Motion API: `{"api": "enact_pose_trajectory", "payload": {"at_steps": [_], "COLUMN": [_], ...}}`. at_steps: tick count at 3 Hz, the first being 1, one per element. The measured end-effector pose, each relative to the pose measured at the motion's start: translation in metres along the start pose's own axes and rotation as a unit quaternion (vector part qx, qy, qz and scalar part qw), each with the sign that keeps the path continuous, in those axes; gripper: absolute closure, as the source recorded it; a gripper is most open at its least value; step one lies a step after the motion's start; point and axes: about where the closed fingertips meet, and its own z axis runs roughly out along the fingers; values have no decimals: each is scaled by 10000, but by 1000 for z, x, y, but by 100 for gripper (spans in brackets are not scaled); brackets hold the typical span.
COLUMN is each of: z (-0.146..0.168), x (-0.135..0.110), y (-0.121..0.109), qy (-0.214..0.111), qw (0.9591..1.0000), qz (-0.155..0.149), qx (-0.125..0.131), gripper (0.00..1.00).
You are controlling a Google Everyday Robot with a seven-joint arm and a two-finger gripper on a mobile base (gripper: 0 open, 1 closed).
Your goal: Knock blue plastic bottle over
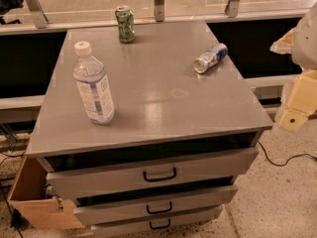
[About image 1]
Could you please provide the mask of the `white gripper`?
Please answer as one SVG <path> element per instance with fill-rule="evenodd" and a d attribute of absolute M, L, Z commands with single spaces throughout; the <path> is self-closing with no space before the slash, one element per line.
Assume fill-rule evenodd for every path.
<path fill-rule="evenodd" d="M 282 90 L 278 126 L 298 131 L 317 110 L 317 3 L 302 17 L 295 30 L 289 30 L 269 48 L 273 53 L 291 54 L 292 61 L 305 70 L 288 80 Z"/>

